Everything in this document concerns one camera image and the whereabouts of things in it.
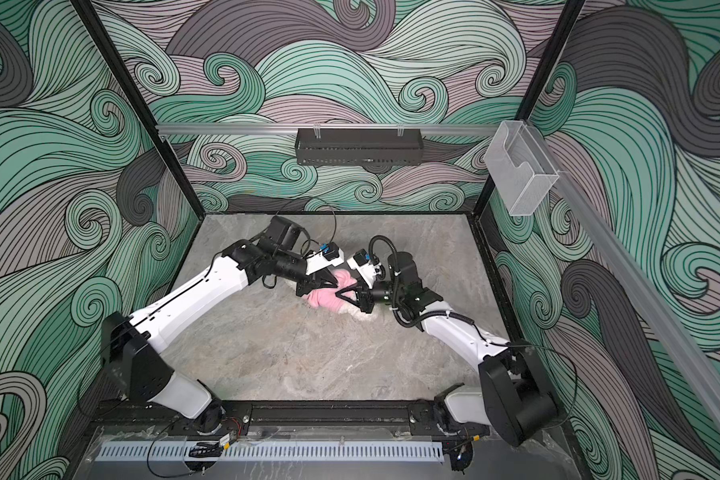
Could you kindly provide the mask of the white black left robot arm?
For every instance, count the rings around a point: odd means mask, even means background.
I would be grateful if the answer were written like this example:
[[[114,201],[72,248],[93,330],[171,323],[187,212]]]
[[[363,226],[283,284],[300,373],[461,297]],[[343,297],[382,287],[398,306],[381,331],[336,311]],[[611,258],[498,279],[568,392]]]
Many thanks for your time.
[[[178,290],[133,313],[114,312],[105,318],[102,368],[125,398],[171,409],[196,422],[202,432],[220,423],[224,410],[218,397],[171,367],[162,354],[217,304],[266,277],[294,282],[299,296],[337,287],[331,270],[343,262],[343,251],[333,241],[309,253],[294,251],[305,232],[301,225],[275,216],[259,234],[215,254],[208,267]]]

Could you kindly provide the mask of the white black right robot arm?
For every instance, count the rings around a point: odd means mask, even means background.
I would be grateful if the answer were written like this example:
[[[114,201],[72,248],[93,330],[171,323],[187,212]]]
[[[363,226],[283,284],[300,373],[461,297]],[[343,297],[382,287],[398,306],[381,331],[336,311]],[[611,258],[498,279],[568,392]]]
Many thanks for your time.
[[[479,376],[477,387],[457,384],[434,400],[434,417],[447,433],[487,427],[519,446],[560,413],[551,381],[535,347],[489,333],[426,287],[408,252],[393,253],[388,266],[361,250],[347,261],[360,279],[336,297],[370,314],[387,305],[399,325],[436,338]]]

